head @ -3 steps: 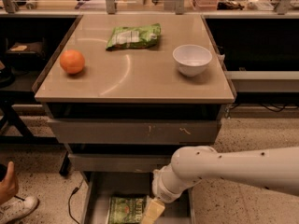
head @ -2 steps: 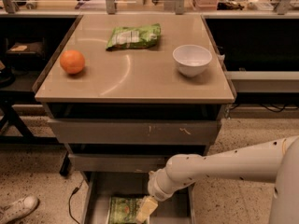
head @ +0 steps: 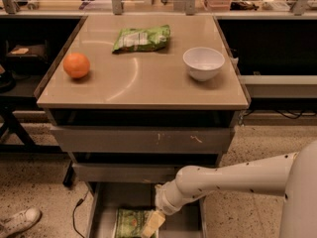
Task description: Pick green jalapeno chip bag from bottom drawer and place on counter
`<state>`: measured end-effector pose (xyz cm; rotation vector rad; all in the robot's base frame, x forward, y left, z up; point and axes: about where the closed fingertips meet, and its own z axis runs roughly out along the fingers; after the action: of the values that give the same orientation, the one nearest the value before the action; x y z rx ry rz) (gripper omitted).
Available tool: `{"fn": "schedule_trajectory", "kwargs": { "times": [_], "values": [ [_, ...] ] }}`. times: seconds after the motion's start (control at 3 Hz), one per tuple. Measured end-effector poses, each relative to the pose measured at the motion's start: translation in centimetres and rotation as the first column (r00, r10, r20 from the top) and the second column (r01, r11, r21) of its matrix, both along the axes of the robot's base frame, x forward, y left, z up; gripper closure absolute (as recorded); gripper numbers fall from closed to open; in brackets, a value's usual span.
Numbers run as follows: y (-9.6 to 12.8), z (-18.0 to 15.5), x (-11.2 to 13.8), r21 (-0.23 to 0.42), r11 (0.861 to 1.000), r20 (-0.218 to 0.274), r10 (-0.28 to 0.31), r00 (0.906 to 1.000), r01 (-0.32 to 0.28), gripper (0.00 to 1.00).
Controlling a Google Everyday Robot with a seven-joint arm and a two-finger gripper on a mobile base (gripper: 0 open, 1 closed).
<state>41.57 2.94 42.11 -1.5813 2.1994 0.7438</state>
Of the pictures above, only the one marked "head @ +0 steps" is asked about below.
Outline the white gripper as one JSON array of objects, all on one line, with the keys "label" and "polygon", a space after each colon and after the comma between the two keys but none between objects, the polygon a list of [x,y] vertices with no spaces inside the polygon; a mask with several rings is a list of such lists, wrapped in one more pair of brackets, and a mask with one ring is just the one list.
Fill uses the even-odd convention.
[{"label": "white gripper", "polygon": [[164,224],[166,215],[173,215],[192,202],[192,196],[183,194],[175,180],[157,184],[155,189],[156,210],[150,212],[141,233],[142,238],[151,238]]}]

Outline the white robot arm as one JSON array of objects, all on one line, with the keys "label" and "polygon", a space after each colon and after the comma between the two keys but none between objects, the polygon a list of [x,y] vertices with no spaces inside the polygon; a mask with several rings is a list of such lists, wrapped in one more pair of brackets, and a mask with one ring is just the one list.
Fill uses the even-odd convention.
[{"label": "white robot arm", "polygon": [[280,195],[279,238],[317,238],[317,142],[299,152],[222,168],[186,166],[156,187],[155,206],[142,229],[150,238],[168,215],[213,190]]}]

